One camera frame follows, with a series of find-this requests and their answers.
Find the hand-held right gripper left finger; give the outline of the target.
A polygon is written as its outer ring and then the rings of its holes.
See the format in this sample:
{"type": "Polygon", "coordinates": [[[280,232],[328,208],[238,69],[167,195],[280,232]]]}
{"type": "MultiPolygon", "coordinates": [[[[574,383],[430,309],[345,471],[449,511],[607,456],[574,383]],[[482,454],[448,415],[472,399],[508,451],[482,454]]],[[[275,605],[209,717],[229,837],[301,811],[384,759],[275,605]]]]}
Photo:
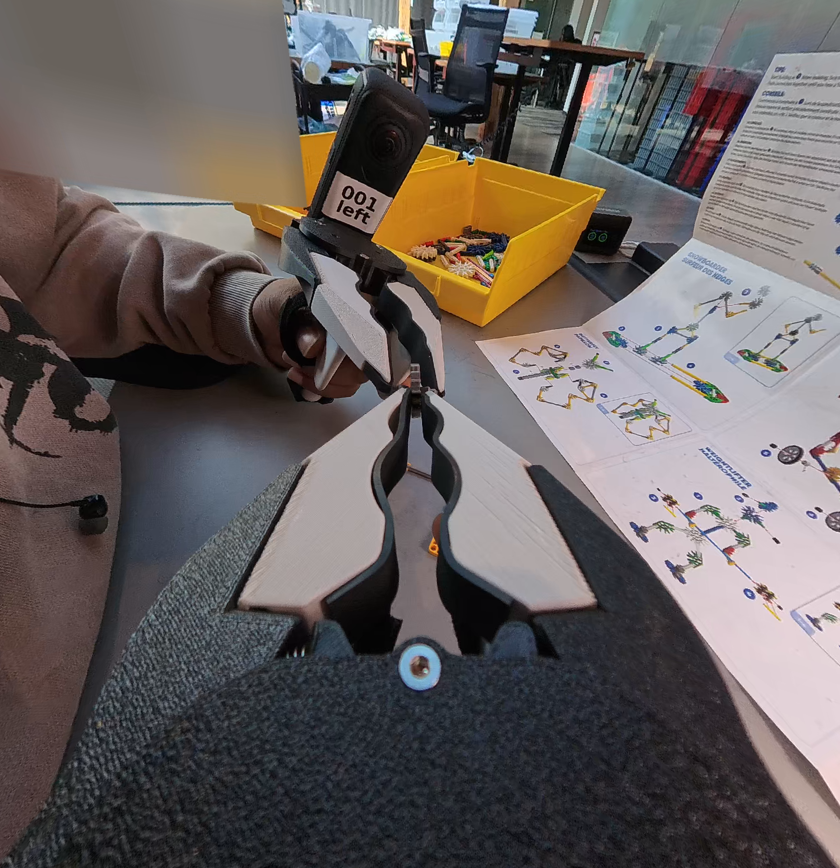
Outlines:
{"type": "Polygon", "coordinates": [[[393,642],[399,587],[389,494],[408,463],[400,390],[312,453],[239,593],[238,608],[338,623],[351,642],[393,642]]]}

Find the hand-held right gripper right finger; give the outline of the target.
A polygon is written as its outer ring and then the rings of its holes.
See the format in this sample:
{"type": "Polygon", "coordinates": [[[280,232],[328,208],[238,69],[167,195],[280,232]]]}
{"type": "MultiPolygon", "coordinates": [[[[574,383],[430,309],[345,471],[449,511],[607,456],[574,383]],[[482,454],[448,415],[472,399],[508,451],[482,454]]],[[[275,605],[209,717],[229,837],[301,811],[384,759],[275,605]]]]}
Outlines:
{"type": "Polygon", "coordinates": [[[504,623],[595,609],[597,599],[534,477],[542,471],[434,392],[422,399],[444,507],[436,580],[458,641],[504,623]]]}

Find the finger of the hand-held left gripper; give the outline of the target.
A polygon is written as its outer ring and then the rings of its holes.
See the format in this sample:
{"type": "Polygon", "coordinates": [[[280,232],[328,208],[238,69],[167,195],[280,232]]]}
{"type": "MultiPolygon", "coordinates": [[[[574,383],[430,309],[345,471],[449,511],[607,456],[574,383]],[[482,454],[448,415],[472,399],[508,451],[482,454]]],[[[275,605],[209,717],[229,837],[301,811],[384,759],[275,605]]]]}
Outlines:
{"type": "Polygon", "coordinates": [[[375,318],[371,303],[357,289],[358,276],[325,255],[310,255],[318,284],[310,310],[326,333],[323,355],[317,360],[314,384],[325,389],[344,359],[366,371],[381,392],[391,392],[402,375],[391,359],[389,333],[375,318]]]}
{"type": "Polygon", "coordinates": [[[419,365],[422,385],[440,396],[446,392],[441,315],[435,297],[418,281],[386,285],[386,330],[392,368],[386,390],[392,394],[419,365]]]}

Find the white instruction sheet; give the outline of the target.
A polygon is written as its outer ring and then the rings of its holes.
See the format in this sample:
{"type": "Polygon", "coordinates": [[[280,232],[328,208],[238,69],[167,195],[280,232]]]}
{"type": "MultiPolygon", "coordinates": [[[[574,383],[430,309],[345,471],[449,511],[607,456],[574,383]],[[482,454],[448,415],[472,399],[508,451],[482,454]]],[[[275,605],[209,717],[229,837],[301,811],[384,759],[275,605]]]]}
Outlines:
{"type": "Polygon", "coordinates": [[[840,805],[840,51],[770,62],[640,287],[479,347],[840,805]]]}

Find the person's left forearm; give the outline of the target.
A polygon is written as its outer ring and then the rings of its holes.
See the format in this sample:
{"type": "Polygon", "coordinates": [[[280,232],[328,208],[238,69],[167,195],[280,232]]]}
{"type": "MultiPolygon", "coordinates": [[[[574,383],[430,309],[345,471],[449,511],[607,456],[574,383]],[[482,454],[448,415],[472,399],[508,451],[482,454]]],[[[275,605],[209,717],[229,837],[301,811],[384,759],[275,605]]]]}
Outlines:
{"type": "Polygon", "coordinates": [[[272,365],[252,305],[272,275],[254,255],[145,230],[100,196],[0,170],[0,339],[54,339],[70,357],[145,344],[272,365]]]}

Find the cluttered background desk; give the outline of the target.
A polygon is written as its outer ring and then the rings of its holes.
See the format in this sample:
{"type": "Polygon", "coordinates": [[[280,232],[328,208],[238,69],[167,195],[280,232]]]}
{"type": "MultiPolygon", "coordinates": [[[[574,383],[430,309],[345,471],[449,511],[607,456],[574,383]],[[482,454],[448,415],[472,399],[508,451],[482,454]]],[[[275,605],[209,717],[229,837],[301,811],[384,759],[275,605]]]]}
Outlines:
{"type": "Polygon", "coordinates": [[[409,2],[284,2],[296,119],[302,135],[336,128],[360,72],[398,82],[410,71],[409,2]]]}

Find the grey desk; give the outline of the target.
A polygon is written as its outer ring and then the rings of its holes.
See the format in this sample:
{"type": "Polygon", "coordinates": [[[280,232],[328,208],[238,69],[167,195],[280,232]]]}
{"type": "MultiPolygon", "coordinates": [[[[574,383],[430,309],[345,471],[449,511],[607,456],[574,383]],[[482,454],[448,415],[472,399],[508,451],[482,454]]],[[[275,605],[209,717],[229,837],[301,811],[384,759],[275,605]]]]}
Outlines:
{"type": "MultiPolygon", "coordinates": [[[[602,206],[633,217],[629,240],[687,241],[699,200],[636,176],[630,193],[601,180],[602,206]]],[[[260,256],[276,274],[279,241],[254,230],[227,205],[170,204],[121,210],[149,229],[165,230],[260,256]]],[[[467,417],[532,463],[541,464],[576,494],[620,538],[609,515],[588,492],[519,399],[494,372],[478,340],[581,326],[611,302],[570,266],[479,328],[442,315],[446,398],[467,417]]],[[[316,408],[296,403],[284,377],[257,368],[197,390],[162,390],[120,383],[109,403],[118,420],[122,452],[122,506],[113,571],[100,636],[89,667],[71,743],[81,734],[113,664],[178,569],[209,537],[250,503],[285,467],[337,435],[377,403],[373,388],[316,408]]],[[[394,490],[400,587],[394,614],[400,639],[427,635],[456,651],[455,633],[435,590],[432,558],[422,548],[441,502],[415,474],[394,490]]],[[[710,655],[725,681],[751,742],[776,784],[840,866],[840,815],[814,769],[710,655]]]]}

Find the wooden top background desk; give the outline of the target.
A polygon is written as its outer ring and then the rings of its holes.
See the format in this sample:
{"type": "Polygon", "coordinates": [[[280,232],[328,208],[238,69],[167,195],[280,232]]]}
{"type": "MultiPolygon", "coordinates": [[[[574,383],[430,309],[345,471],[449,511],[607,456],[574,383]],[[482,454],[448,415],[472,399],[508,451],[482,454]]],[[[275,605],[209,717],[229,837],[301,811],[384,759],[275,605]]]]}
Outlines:
{"type": "Polygon", "coordinates": [[[558,144],[549,174],[561,176],[562,169],[577,127],[581,105],[591,71],[594,67],[610,67],[621,62],[643,62],[641,51],[613,49],[547,39],[504,38],[501,44],[501,61],[512,62],[518,69],[504,84],[504,102],[501,118],[494,136],[492,159],[506,162],[512,142],[516,115],[521,104],[521,94],[526,80],[526,71],[539,69],[547,59],[553,69],[565,61],[575,66],[573,94],[566,110],[565,122],[558,136],[558,144]]]}

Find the person's left hand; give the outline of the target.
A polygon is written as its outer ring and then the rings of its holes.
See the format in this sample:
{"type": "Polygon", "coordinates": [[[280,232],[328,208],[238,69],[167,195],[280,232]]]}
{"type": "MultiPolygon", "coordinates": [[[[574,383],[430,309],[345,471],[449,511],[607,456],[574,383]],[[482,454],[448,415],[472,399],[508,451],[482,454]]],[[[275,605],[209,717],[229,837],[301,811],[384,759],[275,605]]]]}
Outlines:
{"type": "Polygon", "coordinates": [[[280,335],[281,314],[283,308],[301,291],[297,278],[279,278],[262,288],[255,298],[252,323],[263,354],[269,362],[286,372],[291,383],[309,394],[333,399],[353,396],[367,382],[367,378],[349,358],[340,363],[327,386],[318,389],[314,381],[314,364],[297,365],[284,351],[280,335]]]}

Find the yellow parts bin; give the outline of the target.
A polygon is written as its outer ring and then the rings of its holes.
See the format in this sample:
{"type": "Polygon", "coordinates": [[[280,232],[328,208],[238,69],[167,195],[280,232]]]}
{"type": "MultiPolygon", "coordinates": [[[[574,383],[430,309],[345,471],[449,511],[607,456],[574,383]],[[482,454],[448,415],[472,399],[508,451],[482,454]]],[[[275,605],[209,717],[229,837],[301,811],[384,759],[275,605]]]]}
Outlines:
{"type": "MultiPolygon", "coordinates": [[[[296,209],[286,206],[235,202],[233,207],[238,212],[246,214],[251,219],[253,227],[281,238],[286,226],[292,225],[306,215],[335,139],[335,132],[300,136],[307,199],[305,206],[296,209]]],[[[456,162],[458,157],[459,154],[455,150],[425,144],[410,172],[414,174],[421,170],[446,166],[456,162]]]]}
{"type": "Polygon", "coordinates": [[[404,258],[441,310],[485,326],[566,266],[604,192],[482,158],[428,161],[405,179],[374,241],[404,258]],[[409,256],[412,246],[469,226],[509,237],[487,285],[409,256]]]}

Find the pile of toy parts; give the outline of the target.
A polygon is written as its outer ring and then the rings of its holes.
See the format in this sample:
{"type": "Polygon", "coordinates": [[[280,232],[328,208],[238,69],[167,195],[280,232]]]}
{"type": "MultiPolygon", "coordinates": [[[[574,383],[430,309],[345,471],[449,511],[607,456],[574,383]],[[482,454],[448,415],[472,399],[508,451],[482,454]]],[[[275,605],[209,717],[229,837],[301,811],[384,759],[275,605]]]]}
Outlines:
{"type": "Polygon", "coordinates": [[[466,226],[458,234],[413,245],[408,255],[413,260],[438,266],[453,276],[468,278],[490,288],[510,240],[506,233],[466,226]]]}

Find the black office chair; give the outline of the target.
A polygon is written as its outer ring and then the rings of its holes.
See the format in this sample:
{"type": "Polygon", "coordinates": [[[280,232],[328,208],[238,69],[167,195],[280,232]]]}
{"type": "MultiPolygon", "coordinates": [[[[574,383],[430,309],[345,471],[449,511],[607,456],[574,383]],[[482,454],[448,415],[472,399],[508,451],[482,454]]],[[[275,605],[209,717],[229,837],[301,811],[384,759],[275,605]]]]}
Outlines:
{"type": "Polygon", "coordinates": [[[435,145],[463,142],[467,125],[488,119],[508,14],[507,7],[461,8],[440,90],[435,89],[436,56],[414,49],[414,93],[427,109],[435,145]]]}

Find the black device green lights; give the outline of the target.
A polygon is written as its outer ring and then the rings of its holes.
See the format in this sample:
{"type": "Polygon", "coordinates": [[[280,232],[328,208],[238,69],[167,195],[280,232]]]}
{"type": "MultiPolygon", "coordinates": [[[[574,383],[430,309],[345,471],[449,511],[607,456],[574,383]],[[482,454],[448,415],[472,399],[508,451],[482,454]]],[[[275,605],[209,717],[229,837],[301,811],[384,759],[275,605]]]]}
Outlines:
{"type": "Polygon", "coordinates": [[[612,256],[621,248],[632,223],[631,214],[620,209],[596,208],[579,235],[574,252],[612,256]]]}

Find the black power adapter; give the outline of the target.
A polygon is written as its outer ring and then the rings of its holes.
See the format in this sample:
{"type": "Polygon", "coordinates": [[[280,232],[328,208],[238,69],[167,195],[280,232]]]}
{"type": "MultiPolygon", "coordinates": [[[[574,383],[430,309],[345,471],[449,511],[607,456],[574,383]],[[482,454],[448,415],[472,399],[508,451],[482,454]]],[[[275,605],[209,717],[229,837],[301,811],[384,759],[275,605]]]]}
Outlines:
{"type": "Polygon", "coordinates": [[[646,274],[653,274],[680,249],[681,246],[675,243],[643,241],[633,250],[631,264],[646,274]]]}

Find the rack of storage bins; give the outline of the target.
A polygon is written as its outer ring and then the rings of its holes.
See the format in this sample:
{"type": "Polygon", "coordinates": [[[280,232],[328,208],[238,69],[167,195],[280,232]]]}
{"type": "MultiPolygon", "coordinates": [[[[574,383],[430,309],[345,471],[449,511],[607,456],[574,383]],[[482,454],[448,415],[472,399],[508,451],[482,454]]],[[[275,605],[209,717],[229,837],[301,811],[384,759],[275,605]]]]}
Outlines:
{"type": "Polygon", "coordinates": [[[666,61],[659,75],[631,168],[702,197],[762,72],[666,61]]]}

